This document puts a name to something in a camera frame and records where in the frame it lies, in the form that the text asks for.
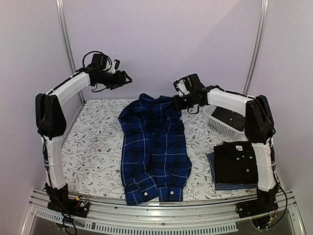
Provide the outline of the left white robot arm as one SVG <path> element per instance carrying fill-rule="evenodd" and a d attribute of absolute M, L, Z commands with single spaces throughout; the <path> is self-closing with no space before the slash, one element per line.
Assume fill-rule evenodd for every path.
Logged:
<path fill-rule="evenodd" d="M 83 64 L 72 76 L 46 93 L 35 97 L 37 132 L 43 143 L 45 188 L 48 195 L 67 189 L 62 165 L 62 142 L 67 128 L 63 106 L 81 90 L 103 85 L 114 90 L 132 82 L 125 71 L 119 70 L 120 61 L 100 51 L 91 51 L 89 65 Z"/>

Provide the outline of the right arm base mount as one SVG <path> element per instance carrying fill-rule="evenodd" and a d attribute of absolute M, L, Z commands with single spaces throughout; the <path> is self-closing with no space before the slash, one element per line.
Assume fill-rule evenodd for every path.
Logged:
<path fill-rule="evenodd" d="M 276 217 L 278 204 L 276 194 L 278 187 L 275 186 L 269 191 L 257 189 L 257 199 L 238 203 L 236 205 L 236 213 L 240 218 L 251 217 L 268 213 L 266 216 L 261 216 L 252 219 L 252 225 L 258 230 L 267 229 L 274 218 Z"/>

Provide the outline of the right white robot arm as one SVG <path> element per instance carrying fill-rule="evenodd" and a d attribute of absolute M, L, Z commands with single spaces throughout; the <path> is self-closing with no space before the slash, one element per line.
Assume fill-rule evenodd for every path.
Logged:
<path fill-rule="evenodd" d="M 258 170 L 257 189 L 270 193 L 277 187 L 275 179 L 276 160 L 272 137 L 276 133 L 273 117 L 264 95 L 248 96 L 222 89 L 218 85 L 205 86 L 196 73 L 176 80 L 174 107 L 187 110 L 198 107 L 215 106 L 235 112 L 245 119 L 245 137 L 252 143 Z"/>

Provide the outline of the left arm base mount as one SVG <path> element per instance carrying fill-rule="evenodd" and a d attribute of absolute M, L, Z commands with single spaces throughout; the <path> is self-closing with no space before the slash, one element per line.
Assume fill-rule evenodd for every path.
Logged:
<path fill-rule="evenodd" d="M 79 200 L 69 198 L 67 184 L 60 189 L 56 189 L 45 183 L 45 189 L 49 196 L 48 209 L 87 218 L 90 207 L 89 202 L 84 201 L 81 196 L 79 196 Z"/>

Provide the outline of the blue plaid long sleeve shirt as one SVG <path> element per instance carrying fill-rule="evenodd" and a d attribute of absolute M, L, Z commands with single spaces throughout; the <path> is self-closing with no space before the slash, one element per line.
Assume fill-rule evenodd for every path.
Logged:
<path fill-rule="evenodd" d="M 192 163 L 173 98 L 141 94 L 118 120 L 124 133 L 120 171 L 127 205 L 155 198 L 182 201 Z"/>

